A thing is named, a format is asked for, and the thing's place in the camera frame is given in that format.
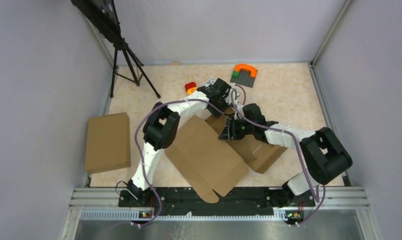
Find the large cardboard box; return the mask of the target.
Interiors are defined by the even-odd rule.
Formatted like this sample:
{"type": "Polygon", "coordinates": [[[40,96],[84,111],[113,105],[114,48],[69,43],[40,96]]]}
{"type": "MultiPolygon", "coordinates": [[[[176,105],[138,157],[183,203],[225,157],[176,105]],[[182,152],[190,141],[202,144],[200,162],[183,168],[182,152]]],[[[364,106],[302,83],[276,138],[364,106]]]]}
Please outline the large cardboard box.
{"type": "Polygon", "coordinates": [[[219,202],[249,170],[265,173],[287,150],[247,135],[241,140],[220,140],[225,116],[203,119],[193,115],[179,128],[165,155],[197,195],[208,204],[219,202]]]}

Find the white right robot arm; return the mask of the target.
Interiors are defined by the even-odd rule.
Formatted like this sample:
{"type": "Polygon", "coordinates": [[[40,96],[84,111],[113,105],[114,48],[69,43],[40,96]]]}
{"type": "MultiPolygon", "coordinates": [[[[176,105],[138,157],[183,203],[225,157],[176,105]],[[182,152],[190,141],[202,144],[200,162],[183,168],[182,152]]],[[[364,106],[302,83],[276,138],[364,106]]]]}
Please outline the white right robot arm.
{"type": "Polygon", "coordinates": [[[301,173],[289,179],[282,188],[282,200],[296,206],[306,192],[315,192],[319,185],[327,185],[353,165],[353,160],[332,129],[302,130],[267,121],[260,107],[251,103],[239,107],[226,117],[220,140],[236,141],[246,136],[269,145],[295,149],[301,173]]]}

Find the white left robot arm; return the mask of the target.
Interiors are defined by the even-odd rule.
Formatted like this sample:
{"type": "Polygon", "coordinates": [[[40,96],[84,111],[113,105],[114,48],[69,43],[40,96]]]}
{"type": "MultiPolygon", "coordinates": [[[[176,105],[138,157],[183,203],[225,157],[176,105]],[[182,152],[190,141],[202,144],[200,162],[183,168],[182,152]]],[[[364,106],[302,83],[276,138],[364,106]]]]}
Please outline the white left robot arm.
{"type": "Polygon", "coordinates": [[[151,112],[143,118],[137,130],[143,131],[143,146],[137,149],[141,159],[135,174],[127,183],[130,200],[138,207],[149,202],[147,189],[152,189],[152,180],[158,161],[175,140],[180,122],[197,112],[207,109],[219,118],[231,105],[232,90],[236,84],[220,78],[211,78],[192,94],[175,101],[157,102],[151,112]]]}

